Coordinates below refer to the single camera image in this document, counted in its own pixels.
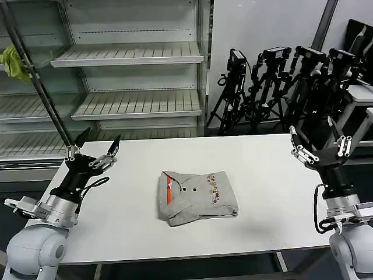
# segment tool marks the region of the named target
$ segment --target black tripod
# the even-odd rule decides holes
[[[283,130],[285,130],[283,123],[283,108],[282,108],[282,99],[287,94],[285,90],[280,90],[282,81],[287,82],[290,78],[287,72],[284,72],[286,61],[289,58],[291,53],[291,48],[271,48],[265,50],[262,54],[259,54],[258,61],[253,67],[251,80],[253,86],[249,88],[250,97],[249,105],[246,114],[246,119],[250,122],[253,131],[256,131],[256,128],[259,123],[262,121],[269,120],[270,114],[273,113],[276,115],[276,118],[271,120],[280,120],[278,124],[282,125]],[[259,68],[263,65],[263,62],[267,65],[267,71],[262,75],[261,79],[258,78]],[[265,82],[263,93],[260,100],[256,101],[256,95],[261,90],[262,84]],[[272,97],[268,103],[267,97],[269,89],[274,86]],[[279,112],[276,112],[273,108],[275,105],[278,106]]]
[[[349,84],[357,79],[360,71],[353,54],[335,49],[329,51],[323,69],[324,73],[313,81],[312,94],[305,108],[314,121],[324,119],[328,115],[339,117],[345,106],[352,101],[348,92]],[[347,78],[349,69],[352,76]]]
[[[290,88],[297,84],[285,113],[287,127],[295,125],[301,119],[304,107],[306,106],[307,100],[310,96],[312,85],[317,78],[320,78],[319,75],[312,76],[312,73],[319,63],[324,63],[324,66],[321,69],[321,76],[325,76],[325,74],[328,75],[328,67],[325,67],[327,59],[326,54],[301,46],[298,46],[295,49],[294,58],[290,67],[290,75],[294,73],[300,56],[303,56],[300,73],[296,75],[288,85],[286,85],[287,90],[290,90]]]
[[[218,81],[218,85],[224,86],[218,102],[214,110],[211,112],[210,118],[207,121],[207,127],[211,120],[217,117],[220,120],[219,135],[225,136],[231,133],[233,126],[242,119],[245,114],[244,107],[240,107],[241,97],[244,103],[247,97],[244,92],[244,85],[246,80],[246,65],[247,60],[240,51],[231,49],[228,60],[228,75],[222,74],[222,78]],[[225,101],[224,111],[222,117],[217,114],[222,101]]]

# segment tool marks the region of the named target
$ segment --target folded gray shirt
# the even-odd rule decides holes
[[[170,226],[238,215],[237,200],[223,171],[205,175],[163,171],[159,178],[159,210]]]

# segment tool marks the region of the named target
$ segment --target metal shelf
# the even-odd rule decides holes
[[[79,95],[61,93],[52,95],[61,118],[70,116],[79,101]],[[0,96],[0,123],[35,123],[51,121],[47,110],[37,94]]]
[[[197,90],[89,93],[75,121],[200,116]]]
[[[189,128],[163,128],[163,129],[125,129],[101,130],[94,141],[112,141],[118,135],[121,140],[164,139],[164,138],[190,138],[197,137],[197,129]]]
[[[0,157],[63,158],[65,144],[57,132],[39,132],[0,135]]]
[[[74,45],[53,67],[201,63],[196,42]]]

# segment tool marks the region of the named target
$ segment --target yellow cloth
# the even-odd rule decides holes
[[[5,72],[9,77],[18,78],[26,83],[31,82],[29,73],[13,45],[10,45],[2,54],[0,54],[0,62],[4,64]]]

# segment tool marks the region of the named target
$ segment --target orange label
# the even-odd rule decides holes
[[[172,200],[171,185],[172,185],[171,178],[167,176],[167,204],[170,204]]]

